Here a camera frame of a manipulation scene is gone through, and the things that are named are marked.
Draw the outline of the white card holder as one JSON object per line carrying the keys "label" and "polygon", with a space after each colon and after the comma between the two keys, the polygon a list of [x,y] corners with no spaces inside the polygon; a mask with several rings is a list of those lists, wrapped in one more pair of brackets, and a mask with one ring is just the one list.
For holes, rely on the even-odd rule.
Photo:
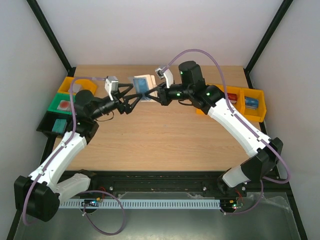
{"label": "white card holder", "polygon": [[150,74],[131,76],[128,79],[136,94],[144,94],[157,86],[155,76]]}

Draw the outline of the blue credit card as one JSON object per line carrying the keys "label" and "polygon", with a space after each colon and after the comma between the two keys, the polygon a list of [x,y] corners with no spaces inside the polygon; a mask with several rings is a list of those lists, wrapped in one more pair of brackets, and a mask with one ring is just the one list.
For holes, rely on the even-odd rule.
{"label": "blue credit card", "polygon": [[148,81],[145,77],[134,77],[133,85],[137,94],[143,94],[149,90]]}

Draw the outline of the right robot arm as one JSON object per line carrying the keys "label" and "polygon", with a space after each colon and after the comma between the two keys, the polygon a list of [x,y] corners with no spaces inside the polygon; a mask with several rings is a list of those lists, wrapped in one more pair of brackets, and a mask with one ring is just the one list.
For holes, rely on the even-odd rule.
{"label": "right robot arm", "polygon": [[164,66],[158,67],[155,72],[165,82],[145,95],[150,97],[152,92],[157,92],[153,100],[163,106],[173,100],[189,100],[193,107],[220,123],[248,155],[248,160],[228,169],[218,178],[218,191],[229,196],[239,184],[266,178],[280,160],[283,142],[277,137],[271,139],[258,130],[232,106],[220,88],[207,85],[201,67],[195,61],[181,63],[178,70],[181,83],[175,84],[171,71]]}

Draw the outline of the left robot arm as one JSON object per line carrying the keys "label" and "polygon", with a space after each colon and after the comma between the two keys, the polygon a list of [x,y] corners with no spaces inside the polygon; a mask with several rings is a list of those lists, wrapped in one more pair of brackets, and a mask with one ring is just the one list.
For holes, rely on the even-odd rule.
{"label": "left robot arm", "polygon": [[95,136],[97,119],[114,110],[129,114],[143,94],[131,94],[133,84],[107,82],[108,95],[95,97],[90,90],[81,90],[70,99],[71,127],[64,133],[59,145],[29,176],[19,176],[14,182],[15,206],[21,211],[25,225],[32,224],[31,216],[47,222],[53,218],[60,204],[87,191],[91,177],[76,173],[67,180],[60,178],[72,160]]}

